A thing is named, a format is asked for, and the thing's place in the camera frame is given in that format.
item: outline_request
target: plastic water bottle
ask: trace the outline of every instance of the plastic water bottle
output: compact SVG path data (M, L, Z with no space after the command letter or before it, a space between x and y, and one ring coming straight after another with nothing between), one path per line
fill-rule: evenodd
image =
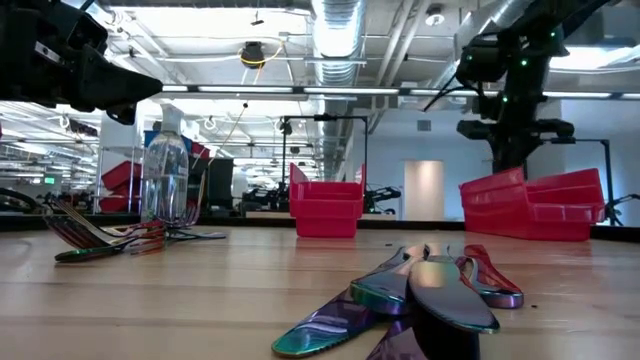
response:
M144 155L142 221L176 221L186 214L189 155L179 134L182 113L174 117L177 125L175 119L164 117L161 132Z

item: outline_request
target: stacked red bins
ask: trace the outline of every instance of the stacked red bins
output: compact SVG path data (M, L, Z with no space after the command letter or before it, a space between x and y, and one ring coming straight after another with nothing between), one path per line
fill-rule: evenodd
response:
M585 241L604 220L597 169L525 182L514 168L460 186L467 231L528 240Z
M142 166L133 164L131 176L131 161L123 161L120 165L102 175L102 184L111 191L113 197L100 199L100 209L103 213L127 212L129 210L129 184L133 179L133 200L131 211L138 211L138 195L140 194L140 177Z
M289 213L296 219L298 236L356 236L362 217L364 179L359 183L312 182L296 165L291 164L290 171Z

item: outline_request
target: wooden tabletop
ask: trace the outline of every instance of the wooden tabletop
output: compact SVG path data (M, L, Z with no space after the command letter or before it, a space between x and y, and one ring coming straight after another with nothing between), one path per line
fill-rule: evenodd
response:
M495 311L502 332L481 336L483 359L633 360L640 352L637 245L379 230L355 241L297 241L292 229L216 230L229 239L78 265L55 265L69 248L49 232L3 233L2 359L270 359L274 339L351 279L396 247L424 242L484 244L525 291L523 309ZM384 332L313 359L364 359Z

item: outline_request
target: ceiling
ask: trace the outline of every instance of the ceiling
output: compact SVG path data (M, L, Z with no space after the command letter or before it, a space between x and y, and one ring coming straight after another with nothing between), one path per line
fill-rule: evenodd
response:
M316 83L318 55L314 53L313 16L311 3L322 1L208 1L193 0L113 0L98 1L102 9L91 8L94 17L109 30L109 50L106 57L115 64L139 71L162 80L165 84L229 84L229 85L313 85ZM350 61L357 63L356 86L376 86L383 57L390 43L393 25L398 21L394 14L401 14L401 0L366 1L363 19L364 38L360 54ZM427 26L417 8L409 13L400 44L408 41L407 53L397 74L386 72L382 85L402 86L409 83L428 84L437 79L454 54L454 35L467 14L478 14L478 6L491 5L485 0L441 1L444 22L438 26ZM298 4L291 9L282 4ZM617 7L608 7L598 17L597 28L602 39L623 39L624 47L632 48L640 43L640 11L635 1L623 1ZM104 10L115 12L115 20ZM262 21L259 25L253 22ZM414 37L406 36L414 20L421 20ZM585 31L589 39L593 31ZM335 37L335 46L345 40ZM586 40L578 39L577 44ZM250 70L238 58L238 52L247 41L260 41L265 57L270 59L261 71ZM620 42L613 42L620 47ZM640 92L640 71L636 62L640 50L616 64L614 69L585 70L587 59L593 60L595 53L580 52L581 58L565 61L563 69L554 69L550 74L548 88L571 91L636 91ZM242 104L249 100L249 108L242 112ZM198 139L212 149L228 138L219 156L234 158L258 158L243 166L262 169L265 159L279 156L281 136L277 131L281 116L312 115L322 111L322 99L295 98L279 101L255 99L175 99L170 101L185 113L185 121L199 124ZM368 108L370 98L354 97L351 108ZM139 118L150 129L154 121L162 119L158 100L146 100L140 104ZM430 136L445 136L452 131L463 115L460 110L424 114L411 110L395 110L393 116L381 120L375 136L413 136L417 118L446 119L433 121ZM101 114L79 113L68 106L45 109L34 104L2 103L0 119L4 130L3 146L0 148L0 170L7 174L16 171L32 171L33 168L12 165L20 160L61 162L71 168L93 167L97 163L98 148L94 144L8 144L6 140L52 139L58 142L77 139L97 142L96 138L70 133L64 128L67 116L100 130ZM411 119L407 125L402 119ZM311 144L298 155L299 161L309 166L308 175L332 176L343 157L350 126L340 127L336 133L326 132L322 124L294 122L291 141ZM250 149L244 144L254 142L263 147ZM78 180L78 186L87 186L86 176L81 171L69 171L69 182ZM279 174L266 174L276 179Z

